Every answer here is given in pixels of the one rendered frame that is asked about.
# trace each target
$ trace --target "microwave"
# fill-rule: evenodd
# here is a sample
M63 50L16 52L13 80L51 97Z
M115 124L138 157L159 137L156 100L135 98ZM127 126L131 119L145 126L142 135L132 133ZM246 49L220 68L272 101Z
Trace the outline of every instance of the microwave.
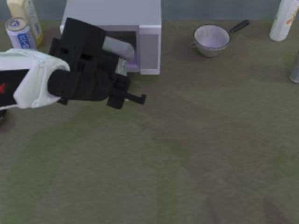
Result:
M127 61L127 72L160 74L161 0L67 0L61 33L67 18L95 25L107 36L130 43L135 57Z

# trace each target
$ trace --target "saucepan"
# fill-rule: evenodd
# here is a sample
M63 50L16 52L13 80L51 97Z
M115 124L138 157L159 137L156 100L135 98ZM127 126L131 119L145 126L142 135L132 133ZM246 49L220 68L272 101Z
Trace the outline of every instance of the saucepan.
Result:
M206 57L215 57L225 50L231 41L231 35L249 25L244 20L229 31L218 25L202 25L193 33L194 46Z

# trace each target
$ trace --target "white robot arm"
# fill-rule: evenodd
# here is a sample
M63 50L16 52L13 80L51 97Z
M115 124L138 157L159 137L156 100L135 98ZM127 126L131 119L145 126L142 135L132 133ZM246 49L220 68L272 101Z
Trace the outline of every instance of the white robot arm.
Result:
M0 52L0 111L37 108L69 100L102 101L121 109L125 99L144 104L146 96L127 93L126 59L103 48L105 30L68 18L49 54L30 49Z

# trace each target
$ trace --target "red logo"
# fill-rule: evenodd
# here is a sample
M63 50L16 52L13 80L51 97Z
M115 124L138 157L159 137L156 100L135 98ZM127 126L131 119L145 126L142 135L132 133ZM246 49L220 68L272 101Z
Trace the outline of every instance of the red logo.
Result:
M4 94L4 87L5 87L5 83L2 83L0 85L0 93Z

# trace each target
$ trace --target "pan handle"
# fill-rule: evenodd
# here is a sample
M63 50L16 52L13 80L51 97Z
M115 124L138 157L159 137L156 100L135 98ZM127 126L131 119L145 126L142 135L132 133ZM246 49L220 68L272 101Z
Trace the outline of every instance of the pan handle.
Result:
M233 34L233 33L243 29L244 27L246 27L248 25L249 25L249 20L244 20L244 21L240 22L239 24L235 25L233 28L231 28L229 30L229 33Z

